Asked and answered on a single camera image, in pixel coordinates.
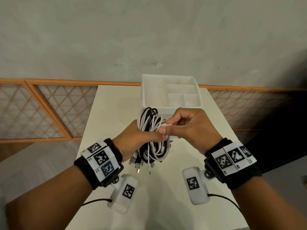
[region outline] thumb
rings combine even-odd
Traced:
[[[166,136],[157,131],[143,131],[144,140],[147,142],[163,142],[166,141]]]
[[[170,126],[160,127],[158,131],[163,135],[173,135],[184,138],[185,126],[170,125]]]

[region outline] person's right arm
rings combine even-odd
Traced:
[[[184,138],[201,154],[223,139],[202,109],[178,108],[166,123],[172,125],[160,127],[161,134]],[[261,177],[251,178],[232,194],[251,230],[307,229],[306,218]]]

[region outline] fingernail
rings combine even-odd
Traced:
[[[165,134],[166,129],[165,129],[165,127],[160,127],[158,131],[161,134]]]

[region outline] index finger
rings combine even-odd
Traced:
[[[196,109],[194,108],[178,108],[173,117],[165,121],[165,123],[174,124],[177,123],[181,118],[187,118],[188,120],[191,120],[196,114]]]

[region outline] hand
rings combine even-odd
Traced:
[[[163,142],[165,140],[166,136],[157,131],[141,131],[137,126],[137,121],[134,120],[112,141],[122,154],[122,162],[124,162],[130,159],[133,153],[143,144],[148,142]]]
[[[178,108],[165,123],[172,125],[160,127],[161,134],[184,138],[201,154],[223,139],[202,109]]]

